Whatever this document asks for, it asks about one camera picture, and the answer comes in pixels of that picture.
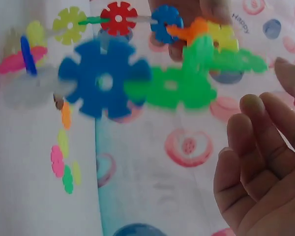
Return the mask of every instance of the hand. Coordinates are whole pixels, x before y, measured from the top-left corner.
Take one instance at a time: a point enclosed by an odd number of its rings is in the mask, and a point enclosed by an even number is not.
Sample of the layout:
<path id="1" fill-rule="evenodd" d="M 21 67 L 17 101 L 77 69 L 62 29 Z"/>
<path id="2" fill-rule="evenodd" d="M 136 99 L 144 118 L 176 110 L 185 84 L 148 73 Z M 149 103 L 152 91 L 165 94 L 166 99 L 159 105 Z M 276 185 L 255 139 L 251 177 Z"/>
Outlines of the hand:
<path id="1" fill-rule="evenodd" d="M 295 97 L 295 65 L 277 59 L 275 71 Z M 295 152 L 278 132 L 295 149 L 295 112 L 270 93 L 244 96 L 240 109 L 214 177 L 220 212 L 237 236 L 295 236 Z"/>
<path id="2" fill-rule="evenodd" d="M 185 27 L 190 26 L 197 16 L 203 16 L 206 19 L 218 24 L 230 24 L 232 22 L 228 0 L 148 0 L 151 12 L 161 5 L 170 5 L 178 9 Z M 163 46 L 152 37 L 151 43 L 155 46 Z M 182 48 L 186 43 L 177 41 L 169 46 L 169 55 L 174 61 L 182 60 Z"/>

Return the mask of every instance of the orange snowflake block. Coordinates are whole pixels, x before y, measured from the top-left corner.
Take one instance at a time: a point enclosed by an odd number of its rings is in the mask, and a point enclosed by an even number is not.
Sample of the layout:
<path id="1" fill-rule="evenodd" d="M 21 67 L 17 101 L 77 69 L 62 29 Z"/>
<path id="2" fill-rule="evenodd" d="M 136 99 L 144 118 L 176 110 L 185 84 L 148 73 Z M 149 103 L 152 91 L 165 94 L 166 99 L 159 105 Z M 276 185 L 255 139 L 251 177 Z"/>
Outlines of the orange snowflake block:
<path id="1" fill-rule="evenodd" d="M 193 41 L 208 32 L 207 21 L 201 17 L 197 17 L 195 21 L 188 28 L 178 28 L 177 26 L 167 26 L 167 32 L 174 37 L 178 37 L 187 41 L 187 46 L 191 45 Z"/>

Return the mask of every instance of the colorful plastic pieces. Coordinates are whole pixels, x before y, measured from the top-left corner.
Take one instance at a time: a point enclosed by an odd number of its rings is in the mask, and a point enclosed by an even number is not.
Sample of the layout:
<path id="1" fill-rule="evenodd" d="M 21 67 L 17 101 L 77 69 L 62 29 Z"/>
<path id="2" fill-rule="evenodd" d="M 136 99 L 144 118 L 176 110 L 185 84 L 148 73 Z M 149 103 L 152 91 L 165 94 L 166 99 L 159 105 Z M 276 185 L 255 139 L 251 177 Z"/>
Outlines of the colorful plastic pieces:
<path id="1" fill-rule="evenodd" d="M 39 21 L 33 21 L 29 23 L 26 28 L 26 36 L 29 40 L 29 45 L 47 47 L 47 40 L 45 35 L 45 29 Z"/>
<path id="2" fill-rule="evenodd" d="M 69 130 L 71 127 L 71 109 L 67 102 L 64 102 L 62 110 L 61 110 L 61 121 L 63 127 L 66 130 Z"/>
<path id="3" fill-rule="evenodd" d="M 22 56 L 25 64 L 26 71 L 33 75 L 37 75 L 37 69 L 35 66 L 34 58 L 30 52 L 30 44 L 26 36 L 21 37 L 21 50 L 22 50 Z"/>
<path id="4" fill-rule="evenodd" d="M 198 37 L 194 43 L 183 49 L 183 66 L 187 70 L 228 71 L 243 72 L 253 71 L 263 73 L 268 70 L 266 62 L 260 56 L 255 56 L 245 49 L 238 52 L 221 50 L 213 47 L 209 35 Z"/>
<path id="5" fill-rule="evenodd" d="M 218 51 L 228 49 L 238 51 L 238 40 L 235 38 L 234 31 L 230 26 L 221 26 L 208 21 L 208 33 L 213 39 L 213 43 Z"/>
<path id="6" fill-rule="evenodd" d="M 151 30 L 155 32 L 155 38 L 158 41 L 172 44 L 178 40 L 178 37 L 172 37 L 166 30 L 167 26 L 183 28 L 182 18 L 176 8 L 162 5 L 152 13 L 152 19 L 158 21 L 158 24 L 151 24 Z"/>
<path id="7" fill-rule="evenodd" d="M 76 185 L 81 185 L 81 170 L 80 170 L 80 165 L 77 161 L 74 161 L 72 163 L 72 174 L 73 174 L 73 179 Z"/>
<path id="8" fill-rule="evenodd" d="M 52 170 L 57 178 L 61 178 L 64 175 L 64 162 L 63 155 L 59 146 L 53 146 L 50 153 L 50 160 L 52 162 Z"/>
<path id="9" fill-rule="evenodd" d="M 63 157 L 67 158 L 69 156 L 69 139 L 64 129 L 61 129 L 58 133 L 58 146 Z"/>
<path id="10" fill-rule="evenodd" d="M 126 80 L 149 81 L 151 72 L 147 61 L 140 59 L 129 65 L 129 57 L 135 49 L 115 40 L 110 41 L 106 54 L 100 52 L 98 39 L 83 43 L 75 51 L 81 55 L 81 63 L 77 65 L 71 58 L 65 58 L 59 67 L 61 81 L 77 82 L 77 88 L 66 100 L 75 103 L 79 98 L 83 99 L 80 112 L 94 118 L 101 118 L 103 109 L 108 110 L 109 118 L 130 114 L 123 84 Z M 112 86 L 108 90 L 104 90 L 99 83 L 104 78 L 111 79 Z M 144 99 L 141 99 L 135 104 L 142 105 L 143 102 Z"/>
<path id="11" fill-rule="evenodd" d="M 101 23 L 103 30 L 107 30 L 110 35 L 126 35 L 130 32 L 129 28 L 133 29 L 136 26 L 135 22 L 130 22 L 127 17 L 137 17 L 137 10 L 129 9 L 130 4 L 122 1 L 120 6 L 118 3 L 112 2 L 108 4 L 109 10 L 104 9 L 100 15 L 101 18 L 110 19 L 109 22 Z"/>
<path id="12" fill-rule="evenodd" d="M 67 194 L 72 194 L 73 192 L 73 176 L 70 170 L 70 167 L 64 166 L 64 175 L 62 177 L 62 183 L 64 186 L 64 190 Z"/>
<path id="13" fill-rule="evenodd" d="M 125 82 L 125 92 L 132 101 L 146 99 L 150 105 L 175 110 L 183 103 L 187 110 L 199 110 L 210 105 L 216 91 L 207 80 L 207 73 L 169 67 L 153 69 L 151 82 Z"/>
<path id="14" fill-rule="evenodd" d="M 79 42 L 82 38 L 81 33 L 86 30 L 86 26 L 79 25 L 79 22 L 87 20 L 85 13 L 80 11 L 77 6 L 72 6 L 70 10 L 68 8 L 62 10 L 58 16 L 60 16 L 60 19 L 54 20 L 53 30 L 66 29 L 66 31 L 62 35 L 55 36 L 55 39 L 63 45 Z"/>
<path id="15" fill-rule="evenodd" d="M 35 62 L 41 60 L 47 54 L 48 49 L 41 46 L 31 48 L 31 54 Z M 7 74 L 9 72 L 17 72 L 25 68 L 22 52 L 13 54 L 5 58 L 0 64 L 0 74 Z"/>
<path id="16" fill-rule="evenodd" d="M 167 26 L 167 32 L 171 36 L 176 36 L 184 41 L 187 41 L 187 46 L 191 45 L 193 41 L 208 32 L 207 20 L 197 17 L 195 21 L 188 28 L 178 28 L 177 26 Z"/>

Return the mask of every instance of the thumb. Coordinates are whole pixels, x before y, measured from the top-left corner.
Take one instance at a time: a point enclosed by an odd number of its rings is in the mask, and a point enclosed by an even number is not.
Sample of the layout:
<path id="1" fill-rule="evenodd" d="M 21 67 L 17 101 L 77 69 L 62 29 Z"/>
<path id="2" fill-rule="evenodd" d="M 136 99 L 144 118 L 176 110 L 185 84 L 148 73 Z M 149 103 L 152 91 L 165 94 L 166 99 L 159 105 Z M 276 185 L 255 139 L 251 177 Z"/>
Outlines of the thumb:
<path id="1" fill-rule="evenodd" d="M 200 0 L 203 16 L 218 24 L 232 23 L 229 0 Z"/>
<path id="2" fill-rule="evenodd" d="M 282 87 L 295 98 L 295 65 L 283 58 L 277 58 L 274 69 Z"/>

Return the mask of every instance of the blue plastic stick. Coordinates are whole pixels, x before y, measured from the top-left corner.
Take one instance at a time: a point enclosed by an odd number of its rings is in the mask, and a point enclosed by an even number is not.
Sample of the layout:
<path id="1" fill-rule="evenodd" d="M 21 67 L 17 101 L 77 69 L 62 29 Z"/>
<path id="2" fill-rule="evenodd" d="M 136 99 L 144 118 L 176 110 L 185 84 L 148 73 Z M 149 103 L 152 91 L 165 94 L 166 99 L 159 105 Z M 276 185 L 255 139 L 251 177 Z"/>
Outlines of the blue plastic stick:
<path id="1" fill-rule="evenodd" d="M 37 69 L 35 66 L 34 58 L 30 53 L 30 44 L 28 39 L 24 35 L 21 37 L 21 50 L 27 73 L 30 73 L 34 76 L 37 75 Z"/>

